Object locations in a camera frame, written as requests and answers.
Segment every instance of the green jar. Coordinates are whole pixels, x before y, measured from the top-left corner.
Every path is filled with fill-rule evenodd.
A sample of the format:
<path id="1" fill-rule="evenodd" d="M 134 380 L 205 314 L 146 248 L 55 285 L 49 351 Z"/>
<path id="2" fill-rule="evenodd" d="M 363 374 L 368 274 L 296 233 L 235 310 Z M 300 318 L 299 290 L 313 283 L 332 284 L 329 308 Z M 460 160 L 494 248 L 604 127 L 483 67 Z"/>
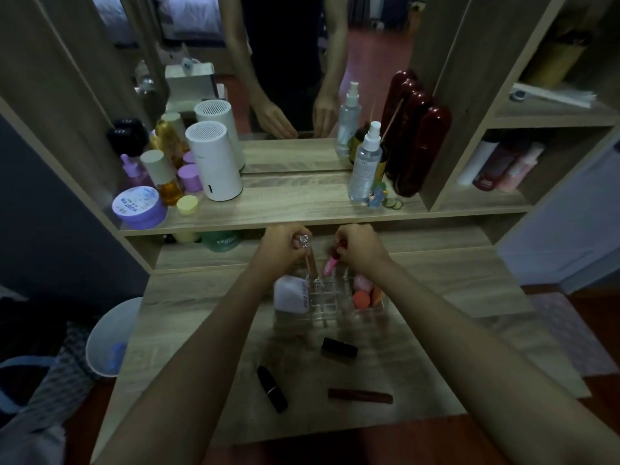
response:
<path id="1" fill-rule="evenodd" d="M 225 230 L 221 232 L 202 232 L 202 243 L 211 251 L 223 253 L 235 248 L 241 243 L 240 230 Z"/>

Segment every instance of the gray patterned rug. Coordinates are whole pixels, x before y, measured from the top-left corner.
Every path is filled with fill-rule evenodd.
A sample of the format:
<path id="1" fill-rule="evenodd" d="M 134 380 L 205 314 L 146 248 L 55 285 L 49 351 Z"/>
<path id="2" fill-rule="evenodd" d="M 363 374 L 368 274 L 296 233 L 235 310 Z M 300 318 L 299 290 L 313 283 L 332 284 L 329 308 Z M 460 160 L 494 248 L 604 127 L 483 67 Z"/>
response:
<path id="1" fill-rule="evenodd" d="M 540 320 L 582 377 L 618 373 L 618 367 L 568 298 L 560 293 L 529 295 Z"/>

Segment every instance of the blue strap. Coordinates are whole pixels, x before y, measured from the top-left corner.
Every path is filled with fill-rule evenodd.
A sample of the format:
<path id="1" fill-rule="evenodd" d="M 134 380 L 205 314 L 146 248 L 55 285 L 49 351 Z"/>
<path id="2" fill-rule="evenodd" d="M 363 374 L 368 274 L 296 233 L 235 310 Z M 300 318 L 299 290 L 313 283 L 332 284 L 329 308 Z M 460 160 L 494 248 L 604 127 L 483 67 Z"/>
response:
<path id="1" fill-rule="evenodd" d="M 52 356 L 18 356 L 0 363 L 0 369 L 16 366 L 52 367 L 55 361 L 56 358 Z M 15 403 L 0 389 L 0 410 L 2 410 L 4 414 L 17 414 L 22 408 L 23 406 Z"/>

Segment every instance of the hand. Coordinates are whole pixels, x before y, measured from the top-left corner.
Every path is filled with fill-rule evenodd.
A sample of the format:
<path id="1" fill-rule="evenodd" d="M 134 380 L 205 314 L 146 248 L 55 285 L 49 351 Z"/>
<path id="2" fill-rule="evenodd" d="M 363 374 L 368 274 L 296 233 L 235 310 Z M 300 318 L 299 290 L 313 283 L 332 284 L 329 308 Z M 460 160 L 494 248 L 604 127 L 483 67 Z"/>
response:
<path id="1" fill-rule="evenodd" d="M 288 121 L 280 108 L 265 96 L 252 102 L 260 126 L 278 139 L 296 139 L 297 131 Z"/>
<path id="2" fill-rule="evenodd" d="M 274 283 L 306 255 L 305 248 L 293 247 L 295 235 L 312 233 L 298 223 L 268 226 L 248 267 L 265 277 L 269 283 Z"/>
<path id="3" fill-rule="evenodd" d="M 328 137 L 338 118 L 338 98 L 328 94 L 317 96 L 314 101 L 312 122 L 314 124 L 314 138 Z"/>
<path id="4" fill-rule="evenodd" d="M 336 232 L 336 242 L 346 241 L 346 249 L 338 247 L 340 260 L 356 272 L 372 280 L 377 270 L 391 263 L 388 251 L 370 224 L 343 225 Z"/>

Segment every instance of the person's left hand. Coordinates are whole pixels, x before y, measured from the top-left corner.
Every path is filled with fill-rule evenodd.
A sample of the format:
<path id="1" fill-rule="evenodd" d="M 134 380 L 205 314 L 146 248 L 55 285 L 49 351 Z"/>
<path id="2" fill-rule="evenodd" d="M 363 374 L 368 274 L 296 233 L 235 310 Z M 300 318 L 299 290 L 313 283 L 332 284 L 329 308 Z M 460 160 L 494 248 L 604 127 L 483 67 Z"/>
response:
<path id="1" fill-rule="evenodd" d="M 295 249 L 295 235 L 312 235 L 310 230 L 298 223 L 271 225 L 265 230 L 259 248 L 248 267 L 270 283 L 282 277 L 288 269 L 306 255 L 306 249 Z"/>
<path id="2" fill-rule="evenodd" d="M 319 92 L 314 101 L 312 122 L 314 138 L 328 137 L 338 119 L 338 97 Z"/>

